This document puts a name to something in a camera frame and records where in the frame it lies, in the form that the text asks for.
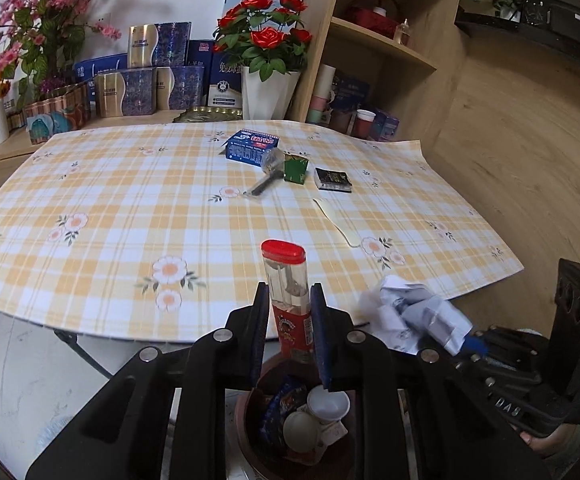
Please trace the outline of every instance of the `tablecloth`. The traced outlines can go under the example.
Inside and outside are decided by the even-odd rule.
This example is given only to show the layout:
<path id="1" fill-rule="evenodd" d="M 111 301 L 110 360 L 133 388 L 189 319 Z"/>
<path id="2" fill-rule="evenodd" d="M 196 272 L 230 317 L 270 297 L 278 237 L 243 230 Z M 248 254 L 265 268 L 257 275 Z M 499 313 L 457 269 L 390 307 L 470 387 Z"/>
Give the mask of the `tablecloth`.
<path id="1" fill-rule="evenodd" d="M 309 158 L 306 183 L 245 198 L 260 168 L 221 153 L 244 127 Z M 345 171 L 353 192 L 318 190 L 315 166 Z M 193 341 L 251 303 L 267 238 L 302 245 L 310 283 L 356 323 L 359 294 L 386 272 L 453 298 L 523 268 L 416 141 L 286 121 L 100 128 L 52 137 L 0 189 L 0 311 L 78 333 Z"/>

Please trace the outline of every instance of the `silver rivet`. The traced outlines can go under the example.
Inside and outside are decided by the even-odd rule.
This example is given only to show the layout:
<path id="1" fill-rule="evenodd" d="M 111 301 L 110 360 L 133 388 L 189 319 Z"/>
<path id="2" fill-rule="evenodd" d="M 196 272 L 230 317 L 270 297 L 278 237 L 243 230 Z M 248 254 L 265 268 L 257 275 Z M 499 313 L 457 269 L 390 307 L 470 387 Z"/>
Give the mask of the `silver rivet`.
<path id="1" fill-rule="evenodd" d="M 218 341 L 220 343 L 224 341 L 229 341 L 230 339 L 232 339 L 232 331 L 229 328 L 220 328 L 218 330 L 215 330 L 214 334 L 212 334 L 212 337 L 214 337 L 215 341 Z"/>
<path id="2" fill-rule="evenodd" d="M 138 353 L 138 358 L 141 361 L 145 361 L 149 363 L 150 361 L 154 361 L 159 356 L 159 351 L 154 348 L 153 346 L 146 346 L 143 350 Z"/>
<path id="3" fill-rule="evenodd" d="M 360 330 L 353 330 L 352 332 L 347 333 L 347 340 L 350 343 L 362 343 L 365 341 L 365 334 Z"/>
<path id="4" fill-rule="evenodd" d="M 439 361 L 439 354 L 436 350 L 433 350 L 432 348 L 426 348 L 421 352 L 421 358 L 426 363 L 436 363 L 437 361 Z"/>

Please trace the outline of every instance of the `tiled floor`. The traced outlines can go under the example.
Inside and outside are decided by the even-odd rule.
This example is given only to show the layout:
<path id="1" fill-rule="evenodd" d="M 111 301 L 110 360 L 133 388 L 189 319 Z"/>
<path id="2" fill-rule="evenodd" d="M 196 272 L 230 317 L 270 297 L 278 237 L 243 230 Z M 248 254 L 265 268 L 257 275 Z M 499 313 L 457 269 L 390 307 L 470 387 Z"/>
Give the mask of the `tiled floor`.
<path id="1" fill-rule="evenodd" d="M 146 345 L 88 336 L 79 343 L 111 372 Z M 278 342 L 268 343 L 265 356 L 277 351 Z M 0 459 L 17 479 L 25 478 L 39 454 L 39 436 L 48 425 L 74 415 L 104 383 L 51 330 L 0 314 Z"/>

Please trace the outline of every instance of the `table leg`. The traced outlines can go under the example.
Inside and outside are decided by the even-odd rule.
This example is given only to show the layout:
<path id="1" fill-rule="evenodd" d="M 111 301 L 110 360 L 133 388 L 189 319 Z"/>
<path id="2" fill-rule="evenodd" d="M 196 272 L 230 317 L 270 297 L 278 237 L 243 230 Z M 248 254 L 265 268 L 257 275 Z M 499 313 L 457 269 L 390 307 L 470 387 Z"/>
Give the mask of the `table leg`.
<path id="1" fill-rule="evenodd" d="M 66 332 L 65 330 L 54 330 L 55 335 L 67 344 L 71 349 L 73 349 L 76 354 L 83 359 L 87 364 L 89 364 L 94 370 L 99 372 L 106 379 L 111 379 L 112 374 L 103 368 L 90 354 L 88 354 L 81 346 L 78 344 L 78 335 L 73 332 Z"/>

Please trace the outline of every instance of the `crumpled paper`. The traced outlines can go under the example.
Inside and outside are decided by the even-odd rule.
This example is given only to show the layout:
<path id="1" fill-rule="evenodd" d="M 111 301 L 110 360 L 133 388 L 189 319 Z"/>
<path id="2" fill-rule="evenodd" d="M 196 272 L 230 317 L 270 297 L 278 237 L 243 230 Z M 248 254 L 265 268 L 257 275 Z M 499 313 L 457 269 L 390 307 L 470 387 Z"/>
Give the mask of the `crumpled paper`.
<path id="1" fill-rule="evenodd" d="M 449 301 L 390 274 L 359 298 L 359 308 L 370 320 L 370 330 L 388 348 L 417 354 L 419 340 L 431 335 L 450 354 L 457 355 L 472 323 Z"/>

